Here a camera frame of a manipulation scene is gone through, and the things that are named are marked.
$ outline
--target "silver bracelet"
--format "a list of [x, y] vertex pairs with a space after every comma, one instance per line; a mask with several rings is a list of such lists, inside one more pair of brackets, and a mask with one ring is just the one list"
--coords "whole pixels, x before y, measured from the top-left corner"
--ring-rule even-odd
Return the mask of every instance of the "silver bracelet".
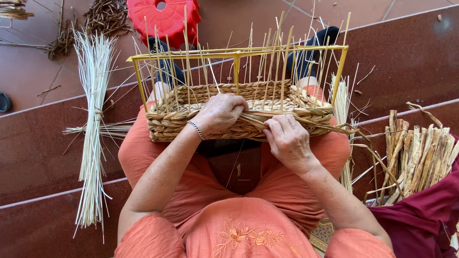
[[191, 124], [195, 129], [196, 131], [198, 131], [198, 134], [199, 136], [201, 137], [202, 140], [205, 140], [206, 138], [204, 138], [204, 136], [202, 135], [202, 132], [201, 132], [201, 129], [199, 129], [199, 126], [197, 124], [195, 124], [195, 122], [191, 121], [191, 120], [188, 120], [187, 123]]

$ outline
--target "hand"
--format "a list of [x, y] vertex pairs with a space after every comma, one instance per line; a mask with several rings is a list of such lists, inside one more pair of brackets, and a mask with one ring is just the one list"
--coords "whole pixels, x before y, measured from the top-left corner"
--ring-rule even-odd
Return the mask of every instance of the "hand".
[[309, 148], [308, 131], [292, 115], [273, 116], [264, 124], [271, 153], [290, 171], [305, 174], [319, 162]]
[[212, 96], [204, 108], [192, 119], [204, 137], [211, 133], [223, 131], [233, 124], [249, 108], [249, 104], [242, 96], [233, 93]]

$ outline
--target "maroon cloth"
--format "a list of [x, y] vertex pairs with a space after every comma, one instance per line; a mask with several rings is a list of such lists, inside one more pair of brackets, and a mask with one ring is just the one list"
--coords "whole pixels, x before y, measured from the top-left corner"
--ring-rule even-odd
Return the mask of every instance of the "maroon cloth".
[[[452, 136], [456, 143], [459, 137]], [[455, 258], [449, 239], [459, 220], [459, 158], [432, 187], [392, 206], [369, 209], [389, 234], [397, 258]]]

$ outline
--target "orange dress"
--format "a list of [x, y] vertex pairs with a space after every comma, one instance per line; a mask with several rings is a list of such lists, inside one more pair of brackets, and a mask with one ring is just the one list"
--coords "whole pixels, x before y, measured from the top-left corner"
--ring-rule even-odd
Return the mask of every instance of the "orange dress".
[[[334, 118], [330, 123], [336, 124]], [[167, 146], [150, 140], [142, 106], [118, 153], [132, 187]], [[334, 132], [311, 137], [310, 147], [338, 178], [350, 153], [347, 137]], [[317, 198], [271, 154], [268, 143], [261, 145], [260, 169], [257, 187], [240, 196], [220, 185], [207, 160], [195, 153], [163, 212], [136, 221], [115, 257], [319, 257], [308, 241], [325, 216]], [[326, 257], [359, 254], [393, 257], [376, 237], [352, 229], [335, 233]]]

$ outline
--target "forearm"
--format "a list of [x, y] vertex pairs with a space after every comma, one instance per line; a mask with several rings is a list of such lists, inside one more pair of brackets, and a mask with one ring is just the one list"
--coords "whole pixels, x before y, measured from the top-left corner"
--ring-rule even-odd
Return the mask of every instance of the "forearm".
[[196, 130], [187, 124], [139, 179], [124, 209], [137, 213], [162, 211], [200, 142]]
[[334, 179], [315, 157], [308, 164], [303, 168], [307, 172], [300, 177], [317, 196], [333, 225], [337, 229], [366, 231], [392, 248], [389, 236], [371, 211]]

